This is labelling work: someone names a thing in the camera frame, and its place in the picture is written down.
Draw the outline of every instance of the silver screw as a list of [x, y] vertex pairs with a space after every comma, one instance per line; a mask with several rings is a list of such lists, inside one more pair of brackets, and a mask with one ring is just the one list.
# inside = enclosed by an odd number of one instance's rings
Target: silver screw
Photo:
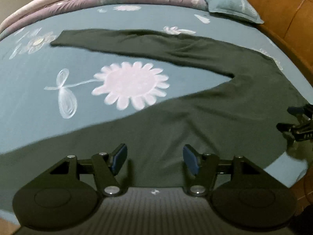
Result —
[[117, 186], [108, 186], [104, 189], [107, 194], [117, 194], [120, 189]]
[[202, 185], [193, 185], [191, 188], [190, 188], [190, 191], [194, 194], [201, 194], [201, 193], [204, 193], [205, 192], [205, 187], [202, 186]]

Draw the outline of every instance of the blue pillow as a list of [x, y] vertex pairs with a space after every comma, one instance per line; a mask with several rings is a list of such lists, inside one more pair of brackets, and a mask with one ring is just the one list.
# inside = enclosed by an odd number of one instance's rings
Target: blue pillow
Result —
[[262, 24], [257, 11], [247, 0], [206, 0], [209, 12], [226, 14], [232, 18]]

